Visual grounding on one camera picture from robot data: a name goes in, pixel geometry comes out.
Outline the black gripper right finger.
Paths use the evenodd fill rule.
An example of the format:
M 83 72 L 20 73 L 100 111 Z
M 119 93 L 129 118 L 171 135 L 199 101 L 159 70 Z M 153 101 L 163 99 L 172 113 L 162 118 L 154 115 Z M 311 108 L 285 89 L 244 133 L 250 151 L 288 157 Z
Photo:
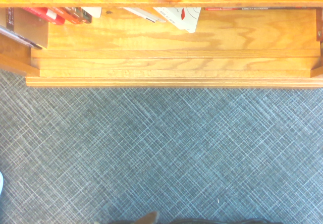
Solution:
M 283 224 L 282 222 L 272 222 L 264 218 L 250 218 L 239 221 L 216 221 L 201 218 L 178 219 L 171 224 Z

